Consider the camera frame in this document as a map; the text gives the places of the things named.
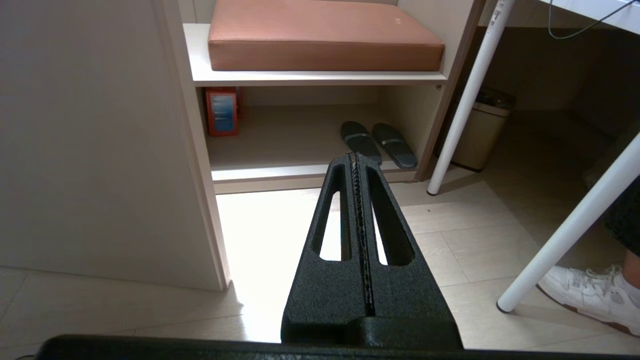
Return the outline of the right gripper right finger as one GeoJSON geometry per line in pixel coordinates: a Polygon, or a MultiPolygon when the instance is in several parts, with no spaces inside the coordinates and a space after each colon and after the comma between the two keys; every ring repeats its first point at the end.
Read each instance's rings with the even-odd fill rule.
{"type": "Polygon", "coordinates": [[[365,342],[461,350],[457,323],[389,183],[377,164],[361,154],[356,156],[356,216],[365,342]]]}

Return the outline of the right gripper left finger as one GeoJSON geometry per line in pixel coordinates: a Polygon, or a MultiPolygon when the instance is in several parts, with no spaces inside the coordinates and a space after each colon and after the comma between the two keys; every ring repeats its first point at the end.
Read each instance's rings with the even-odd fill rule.
{"type": "Polygon", "coordinates": [[[362,264],[351,157],[330,162],[281,321],[283,343],[343,344],[362,316],[362,264]],[[321,258],[334,194],[339,194],[340,260],[321,258]]]}

